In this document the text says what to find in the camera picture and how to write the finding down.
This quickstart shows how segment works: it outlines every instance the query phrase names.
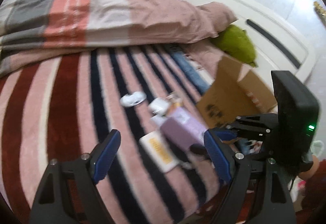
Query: green pillow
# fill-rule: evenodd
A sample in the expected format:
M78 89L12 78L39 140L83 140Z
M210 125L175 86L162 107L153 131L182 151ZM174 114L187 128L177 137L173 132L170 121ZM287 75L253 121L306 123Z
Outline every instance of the green pillow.
M211 38L212 44L233 56L241 62L255 67L256 51L246 31L231 24L216 38Z

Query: striped blanket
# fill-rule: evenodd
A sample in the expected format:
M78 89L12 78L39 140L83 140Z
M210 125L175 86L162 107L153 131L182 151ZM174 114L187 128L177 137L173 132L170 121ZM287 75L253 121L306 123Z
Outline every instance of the striped blanket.
M201 120L195 103L209 84L180 50L167 45L101 48L51 58L0 79L0 191L22 223L28 222L42 174L52 158L78 158L111 129L122 142L107 178L97 185L117 224L178 223L219 190L208 161L170 148L192 169L161 173L139 139L156 129L148 104L176 91ZM125 94L147 100L124 108Z

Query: cardboard box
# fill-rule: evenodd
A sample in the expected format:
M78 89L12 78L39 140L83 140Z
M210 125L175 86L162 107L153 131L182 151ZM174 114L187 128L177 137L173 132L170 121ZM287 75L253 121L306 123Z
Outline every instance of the cardboard box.
M250 67L227 55L218 61L215 81L197 103L209 128L231 123L239 115L267 113L275 106L274 94Z

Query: metal screw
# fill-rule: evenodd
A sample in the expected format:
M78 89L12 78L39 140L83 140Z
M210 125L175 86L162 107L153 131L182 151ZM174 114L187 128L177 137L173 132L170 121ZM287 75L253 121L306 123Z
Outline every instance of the metal screw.
M58 163L57 159L50 160L50 165L56 165Z
M81 159L82 160L88 160L89 159L89 153L83 153L82 155L81 155Z
M235 157L238 159L238 160L242 160L245 156L241 153L241 152L237 152L235 154Z
M276 163L276 160L274 160L273 158L268 158L268 162L273 165Z

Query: blue gripper pad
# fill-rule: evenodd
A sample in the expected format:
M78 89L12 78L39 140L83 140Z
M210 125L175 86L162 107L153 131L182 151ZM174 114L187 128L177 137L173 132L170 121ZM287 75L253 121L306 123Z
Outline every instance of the blue gripper pad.
M210 131L212 134L216 134L216 136L223 141L230 141L236 139L238 136L235 132L225 128L213 128L210 129Z
M207 130L204 133L204 145L218 177L230 183L235 173L234 152L227 144L221 142L219 138L221 133L223 130L221 132L218 129Z
M96 145L91 153L90 175L95 184L103 180L111 167L120 147L121 136L118 130L112 129L106 139Z

